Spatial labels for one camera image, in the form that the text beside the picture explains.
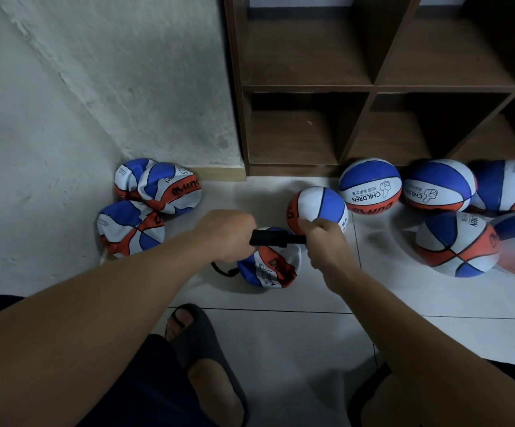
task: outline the slipper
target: slipper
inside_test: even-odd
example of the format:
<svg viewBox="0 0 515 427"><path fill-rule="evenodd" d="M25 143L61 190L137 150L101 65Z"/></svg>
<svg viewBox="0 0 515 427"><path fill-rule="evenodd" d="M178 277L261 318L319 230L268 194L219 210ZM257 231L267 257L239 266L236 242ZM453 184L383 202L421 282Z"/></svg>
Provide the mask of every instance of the slipper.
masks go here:
<svg viewBox="0 0 515 427"><path fill-rule="evenodd" d="M190 326L186 327L177 319L176 312L179 308L186 310L192 315L194 321ZM241 405L244 408L244 420L241 425L242 427L246 425L249 414L246 395L241 388L240 382L238 382L238 379L230 368L228 361L225 359L214 328L212 327L210 319L206 313L204 313L204 310L194 304L184 304L176 308L171 316L183 329L181 334L169 342L173 349L175 349L178 362L182 368L187 371L196 361L203 358L209 358L221 365L228 375L233 391L240 399Z"/></svg>
<svg viewBox="0 0 515 427"><path fill-rule="evenodd" d="M364 405L374 397L374 393L390 373L392 373L392 371L390 370L390 367L388 367L388 363L386 363L376 370L376 373L370 376L367 381L356 390L348 403L348 408L346 409L351 427L362 427L362 408L364 408Z"/></svg>

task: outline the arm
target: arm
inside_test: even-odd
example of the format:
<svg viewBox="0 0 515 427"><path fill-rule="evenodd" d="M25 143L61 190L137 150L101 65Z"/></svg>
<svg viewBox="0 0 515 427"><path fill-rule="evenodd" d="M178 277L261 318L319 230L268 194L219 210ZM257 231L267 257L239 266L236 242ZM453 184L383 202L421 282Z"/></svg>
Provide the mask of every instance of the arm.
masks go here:
<svg viewBox="0 0 515 427"><path fill-rule="evenodd" d="M215 210L192 231L0 312L0 425L79 422L194 273L254 252L255 227L250 215Z"/></svg>
<svg viewBox="0 0 515 427"><path fill-rule="evenodd" d="M348 304L418 406L424 425L515 426L515 381L354 264L337 224L300 220L311 263Z"/></svg>

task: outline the white wall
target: white wall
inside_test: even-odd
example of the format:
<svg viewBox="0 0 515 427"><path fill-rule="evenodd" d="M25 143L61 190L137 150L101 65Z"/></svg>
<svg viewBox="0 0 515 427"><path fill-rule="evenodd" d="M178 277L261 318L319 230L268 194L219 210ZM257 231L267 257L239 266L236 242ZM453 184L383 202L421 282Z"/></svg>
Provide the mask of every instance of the white wall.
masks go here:
<svg viewBox="0 0 515 427"><path fill-rule="evenodd" d="M422 6L459 5L465 0L421 0ZM249 0L251 7L326 7L350 6L353 0Z"/></svg>
<svg viewBox="0 0 515 427"><path fill-rule="evenodd" d="M0 294L97 265L120 151L0 9Z"/></svg>
<svg viewBox="0 0 515 427"><path fill-rule="evenodd" d="M128 157L241 165L217 0L0 0Z"/></svg>

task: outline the white tile floor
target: white tile floor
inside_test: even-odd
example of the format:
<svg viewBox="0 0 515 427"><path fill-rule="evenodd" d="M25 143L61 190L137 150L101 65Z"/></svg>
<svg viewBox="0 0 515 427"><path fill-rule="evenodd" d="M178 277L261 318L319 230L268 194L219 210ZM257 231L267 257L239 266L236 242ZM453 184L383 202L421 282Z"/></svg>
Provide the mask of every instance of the white tile floor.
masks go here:
<svg viewBox="0 0 515 427"><path fill-rule="evenodd" d="M285 208L295 192L335 184L286 177L206 182L200 205L168 222L167 234L191 228L212 208L250 212L260 227L287 227ZM467 280L428 268L410 247L423 215L401 204L380 216L352 217L346 236L363 270L479 355L515 363L514 275L492 270ZM207 267L172 307L186 302L205 308L214 323L247 392L251 426L348 425L346 401L375 371L375 349L348 307L311 268L306 251L303 269L287 289L259 290L240 276L228 279ZM164 332L169 313L156 332Z"/></svg>

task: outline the baseboard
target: baseboard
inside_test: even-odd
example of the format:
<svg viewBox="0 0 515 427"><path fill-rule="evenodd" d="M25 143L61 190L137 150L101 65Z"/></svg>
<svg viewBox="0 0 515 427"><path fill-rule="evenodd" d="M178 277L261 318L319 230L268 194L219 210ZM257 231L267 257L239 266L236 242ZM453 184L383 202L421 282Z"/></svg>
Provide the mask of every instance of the baseboard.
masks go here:
<svg viewBox="0 0 515 427"><path fill-rule="evenodd" d="M202 181L246 181L246 169L241 167L189 167Z"/></svg>

